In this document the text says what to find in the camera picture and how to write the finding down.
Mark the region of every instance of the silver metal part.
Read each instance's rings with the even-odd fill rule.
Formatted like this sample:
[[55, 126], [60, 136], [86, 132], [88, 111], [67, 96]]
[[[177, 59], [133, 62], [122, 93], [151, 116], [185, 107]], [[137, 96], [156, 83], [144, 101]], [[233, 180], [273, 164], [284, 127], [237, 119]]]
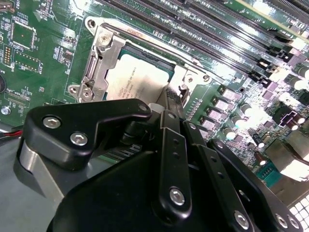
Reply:
[[194, 129], [194, 130], [197, 128], [193, 123], [189, 123], [189, 125], [190, 125], [190, 127], [191, 127], [192, 129]]
[[184, 195], [179, 189], [171, 189], [169, 191], [169, 197], [176, 205], [183, 205], [185, 203]]
[[[78, 102], [97, 102], [103, 100], [109, 87], [107, 81], [108, 72], [109, 70], [115, 69], [120, 52], [126, 44], [136, 47], [139, 50], [146, 51], [149, 54], [155, 55], [173, 64], [175, 67], [174, 75], [169, 86], [171, 89], [175, 90], [177, 94], [180, 94], [179, 87], [183, 85], [187, 86], [189, 93], [191, 93], [197, 85], [209, 85], [212, 79], [219, 83], [224, 82], [222, 78], [205, 70], [195, 57], [177, 50], [167, 43], [158, 40], [156, 37], [151, 37], [117, 19], [89, 16], [85, 21], [85, 25], [94, 35], [94, 42], [82, 78], [82, 83], [80, 85], [72, 84], [68, 86], [69, 94], [77, 99]], [[184, 65], [178, 64], [174, 60], [164, 58], [154, 51], [147, 50], [125, 39], [122, 35], [132, 37], [141, 44], [151, 46], [162, 52], [162, 54], [169, 55], [169, 57], [175, 57], [174, 60], [181, 60]]]
[[244, 229], [247, 230], [249, 229], [249, 222], [246, 219], [246, 217], [239, 211], [235, 211], [234, 217], [236, 219], [236, 222]]
[[297, 181], [309, 179], [307, 162], [299, 159], [281, 140], [276, 139], [265, 152], [281, 174]]
[[8, 106], [4, 106], [1, 108], [1, 113], [3, 115], [9, 115], [11, 113], [11, 109]]
[[55, 117], [46, 117], [43, 119], [43, 125], [50, 129], [56, 129], [61, 126], [61, 122]]
[[287, 137], [286, 141], [292, 148], [303, 158], [309, 162], [309, 135], [300, 130], [292, 131]]
[[290, 223], [296, 228], [299, 229], [299, 224], [296, 220], [294, 220], [294, 218], [292, 218], [290, 215], [288, 215], [288, 219], [290, 221]]
[[77, 146], [85, 146], [88, 143], [88, 138], [85, 134], [80, 132], [75, 132], [70, 136], [70, 140], [73, 144]]
[[288, 223], [279, 214], [276, 214], [276, 219], [283, 228], [288, 228]]
[[101, 159], [91, 159], [83, 170], [66, 171], [32, 151], [26, 142], [23, 143], [19, 163], [22, 170], [26, 169], [33, 175], [44, 196], [56, 204], [59, 204], [72, 188], [111, 166], [103, 163]]

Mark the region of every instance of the black plastic arm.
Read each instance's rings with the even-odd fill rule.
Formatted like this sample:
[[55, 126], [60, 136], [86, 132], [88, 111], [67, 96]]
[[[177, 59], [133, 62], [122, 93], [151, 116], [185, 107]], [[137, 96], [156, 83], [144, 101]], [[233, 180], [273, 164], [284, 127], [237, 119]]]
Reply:
[[249, 198], [254, 221], [261, 231], [303, 231], [288, 208], [224, 143], [213, 139], [207, 143], [207, 146], [219, 154], [234, 187]]
[[[150, 108], [138, 99], [37, 107], [27, 114], [23, 137], [36, 153], [62, 168], [79, 170], [109, 132], [123, 129], [128, 121], [146, 121], [150, 116]], [[59, 127], [45, 126], [43, 121], [48, 117], [59, 120]], [[85, 145], [72, 142], [76, 132], [84, 136], [81, 140], [86, 138]]]

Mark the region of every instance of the gray cloth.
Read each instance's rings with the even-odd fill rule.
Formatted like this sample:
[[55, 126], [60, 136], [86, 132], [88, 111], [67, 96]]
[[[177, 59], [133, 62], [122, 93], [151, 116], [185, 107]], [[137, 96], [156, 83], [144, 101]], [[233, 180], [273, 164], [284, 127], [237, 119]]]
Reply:
[[56, 209], [17, 180], [13, 164], [18, 142], [0, 147], [0, 231], [45, 232]]

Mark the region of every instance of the metal screw head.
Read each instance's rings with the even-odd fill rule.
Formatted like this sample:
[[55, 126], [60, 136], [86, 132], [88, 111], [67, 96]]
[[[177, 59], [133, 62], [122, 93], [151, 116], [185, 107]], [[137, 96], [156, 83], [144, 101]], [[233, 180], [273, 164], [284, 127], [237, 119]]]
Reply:
[[299, 229], [299, 224], [297, 223], [297, 221], [292, 218], [290, 215], [288, 215], [288, 219], [290, 220], [290, 223], [296, 228]]
[[11, 113], [11, 109], [8, 107], [8, 106], [4, 106], [2, 109], [1, 109], [1, 113], [3, 115], [9, 115]]
[[144, 105], [139, 105], [139, 108], [140, 108], [142, 111], [146, 111], [146, 110], [147, 110], [147, 107], [144, 106]]
[[240, 211], [235, 211], [234, 217], [236, 219], [236, 222], [244, 229], [247, 230], [249, 229], [249, 222], [246, 219], [246, 217], [240, 212]]
[[197, 128], [193, 123], [189, 123], [189, 125], [190, 125], [190, 127], [191, 127], [192, 129], [194, 129], [194, 130]]
[[43, 125], [50, 129], [56, 129], [61, 126], [61, 122], [55, 117], [46, 117], [43, 119]]
[[108, 34], [104, 34], [104, 33], [100, 34], [98, 37], [98, 41], [100, 42], [102, 46], [109, 45], [111, 40], [112, 40], [111, 37]]
[[183, 193], [176, 188], [169, 191], [169, 197], [176, 205], [183, 205], [185, 202]]
[[218, 146], [218, 148], [223, 148], [223, 145], [220, 142], [216, 142], [216, 145]]
[[85, 146], [88, 143], [88, 138], [85, 134], [75, 132], [70, 136], [71, 142], [77, 146]]
[[281, 217], [279, 214], [276, 214], [276, 218], [278, 223], [283, 227], [283, 228], [288, 228], [288, 224], [286, 223], [286, 221], [283, 219], [283, 217]]

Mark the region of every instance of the motherboard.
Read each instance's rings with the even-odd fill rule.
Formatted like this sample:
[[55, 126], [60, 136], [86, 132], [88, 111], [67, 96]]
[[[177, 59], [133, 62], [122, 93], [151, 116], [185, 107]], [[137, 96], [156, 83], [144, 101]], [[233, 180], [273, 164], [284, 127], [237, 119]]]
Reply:
[[309, 0], [7, 0], [0, 20], [1, 123], [42, 105], [151, 103], [171, 83], [204, 139], [267, 186], [307, 180]]

